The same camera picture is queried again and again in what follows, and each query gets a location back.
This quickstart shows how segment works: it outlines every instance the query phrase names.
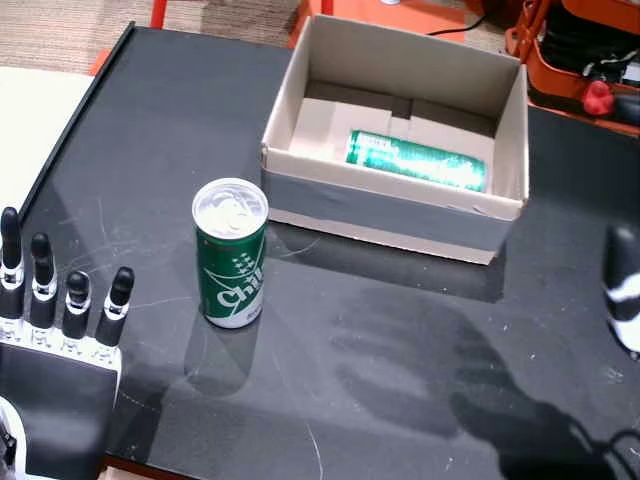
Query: can lid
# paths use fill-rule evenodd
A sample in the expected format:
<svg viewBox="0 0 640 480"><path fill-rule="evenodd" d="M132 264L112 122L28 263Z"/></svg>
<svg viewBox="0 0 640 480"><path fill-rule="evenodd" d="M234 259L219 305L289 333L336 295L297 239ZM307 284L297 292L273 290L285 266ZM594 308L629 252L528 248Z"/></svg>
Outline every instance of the can lid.
<svg viewBox="0 0 640 480"><path fill-rule="evenodd" d="M244 238L266 222L267 197L251 182L220 178L206 184L193 199L191 213L200 230L215 238Z"/></svg>

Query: red chair leg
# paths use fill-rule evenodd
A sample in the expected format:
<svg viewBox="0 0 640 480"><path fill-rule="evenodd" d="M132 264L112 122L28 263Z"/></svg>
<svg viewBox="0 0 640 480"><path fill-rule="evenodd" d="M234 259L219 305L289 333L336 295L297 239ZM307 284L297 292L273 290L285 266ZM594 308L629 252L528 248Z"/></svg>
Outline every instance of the red chair leg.
<svg viewBox="0 0 640 480"><path fill-rule="evenodd" d="M164 12L167 10L167 0L153 0L151 12L151 28L162 28L164 25Z"/></svg>

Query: cardboard box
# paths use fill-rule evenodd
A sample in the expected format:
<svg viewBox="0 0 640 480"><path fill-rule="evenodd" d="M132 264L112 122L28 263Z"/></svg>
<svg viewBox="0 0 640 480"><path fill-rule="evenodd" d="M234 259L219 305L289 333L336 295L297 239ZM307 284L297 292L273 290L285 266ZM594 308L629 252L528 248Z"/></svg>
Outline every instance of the cardboard box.
<svg viewBox="0 0 640 480"><path fill-rule="evenodd" d="M310 18L262 141L270 218L488 264L529 195L526 70L511 57ZM346 163L352 130L487 163L473 192Z"/></svg>

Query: red knob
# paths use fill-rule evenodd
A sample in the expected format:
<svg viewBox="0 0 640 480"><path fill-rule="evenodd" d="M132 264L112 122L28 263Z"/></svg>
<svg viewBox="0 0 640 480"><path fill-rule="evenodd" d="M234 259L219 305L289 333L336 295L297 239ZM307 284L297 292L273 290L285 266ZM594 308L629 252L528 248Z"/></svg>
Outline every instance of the red knob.
<svg viewBox="0 0 640 480"><path fill-rule="evenodd" d="M584 111L591 115L607 115L613 111L613 94L603 81L591 82L582 97Z"/></svg>

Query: orange machine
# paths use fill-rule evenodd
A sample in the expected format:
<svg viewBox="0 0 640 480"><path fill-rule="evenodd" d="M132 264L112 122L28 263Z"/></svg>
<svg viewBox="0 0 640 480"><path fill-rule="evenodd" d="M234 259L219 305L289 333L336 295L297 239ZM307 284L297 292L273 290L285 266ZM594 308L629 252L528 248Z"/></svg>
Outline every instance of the orange machine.
<svg viewBox="0 0 640 480"><path fill-rule="evenodd" d="M564 115L640 135L638 126L611 121L607 108L615 95L640 95L637 87L617 82L604 84L554 68L544 60L539 36L544 32L547 15L554 4L584 20L640 34L640 6L631 0L526 0L517 25L507 30L505 40L507 52L527 65L531 100L537 105L560 108L559 113Z"/></svg>

